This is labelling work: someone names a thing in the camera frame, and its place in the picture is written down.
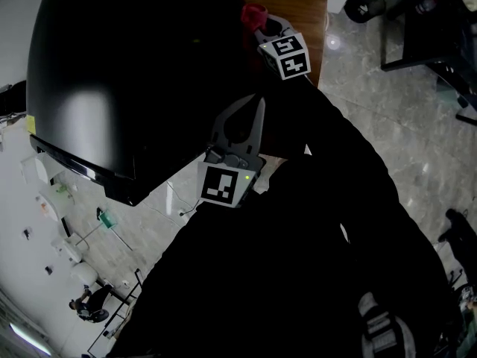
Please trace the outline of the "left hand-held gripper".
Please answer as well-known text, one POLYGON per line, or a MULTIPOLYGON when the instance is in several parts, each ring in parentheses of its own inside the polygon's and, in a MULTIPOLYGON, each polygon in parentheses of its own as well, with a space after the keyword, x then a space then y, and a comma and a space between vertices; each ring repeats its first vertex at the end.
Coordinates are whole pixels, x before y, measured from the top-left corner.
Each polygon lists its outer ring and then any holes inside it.
POLYGON ((252 94, 219 114, 211 146, 198 164, 198 199, 237 208, 247 197, 266 164, 259 153, 265 119, 265 100, 252 94), (249 159, 238 154, 250 154, 249 159))

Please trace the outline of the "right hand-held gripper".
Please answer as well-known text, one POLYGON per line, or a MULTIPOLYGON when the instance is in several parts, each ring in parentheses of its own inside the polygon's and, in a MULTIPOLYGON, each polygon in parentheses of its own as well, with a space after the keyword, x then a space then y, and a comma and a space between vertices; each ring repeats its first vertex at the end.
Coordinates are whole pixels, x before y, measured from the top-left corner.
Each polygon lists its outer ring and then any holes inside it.
POLYGON ((286 19, 269 14, 265 34, 258 28, 254 36, 265 65, 281 80, 311 72, 309 52, 303 35, 295 34, 293 26, 286 19))

